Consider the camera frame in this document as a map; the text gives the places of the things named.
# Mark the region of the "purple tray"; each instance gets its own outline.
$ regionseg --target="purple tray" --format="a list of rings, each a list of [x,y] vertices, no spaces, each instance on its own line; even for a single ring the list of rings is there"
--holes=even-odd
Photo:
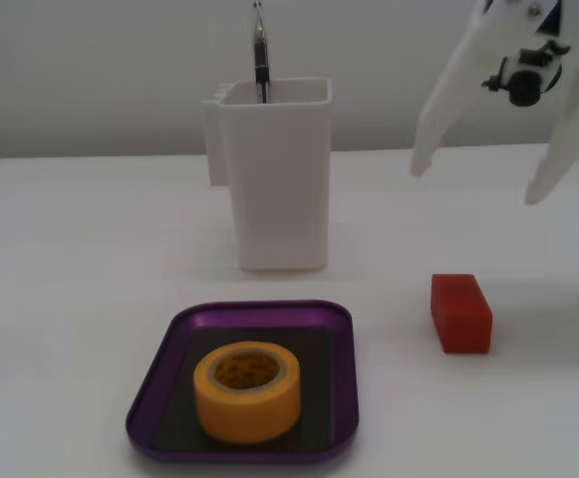
[[[194,336],[207,329],[318,328],[330,336],[330,445],[317,451],[184,451],[157,449],[152,438]],[[163,462],[314,463],[341,452],[359,422],[358,389],[351,314],[325,301],[273,301],[201,304],[179,313],[169,328],[130,408],[126,430],[140,453]]]

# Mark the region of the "black screw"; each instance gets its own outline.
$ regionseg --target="black screw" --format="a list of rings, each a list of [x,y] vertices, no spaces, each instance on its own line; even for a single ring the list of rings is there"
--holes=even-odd
[[[528,7],[528,16],[533,18],[541,16],[541,5],[538,3],[530,5],[530,7]]]

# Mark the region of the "white wall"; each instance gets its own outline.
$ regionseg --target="white wall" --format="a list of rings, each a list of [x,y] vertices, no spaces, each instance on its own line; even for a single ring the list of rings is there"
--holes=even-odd
[[[265,0],[272,75],[334,80],[335,149],[409,147],[473,3]],[[198,101],[252,76],[250,4],[0,0],[0,156],[202,152]],[[491,96],[446,144],[545,141],[571,72],[530,110]]]

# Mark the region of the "tape roll core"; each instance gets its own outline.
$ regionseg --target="tape roll core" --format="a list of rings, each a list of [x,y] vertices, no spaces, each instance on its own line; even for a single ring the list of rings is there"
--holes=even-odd
[[[204,431],[228,443],[258,443],[300,416],[300,365],[275,344],[240,342],[216,349],[194,371],[196,412]]]

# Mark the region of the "pen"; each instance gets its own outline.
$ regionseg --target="pen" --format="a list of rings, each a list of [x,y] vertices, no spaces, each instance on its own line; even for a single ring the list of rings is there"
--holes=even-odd
[[[267,34],[262,23],[262,4],[257,1],[253,4],[253,61],[258,103],[271,103]]]

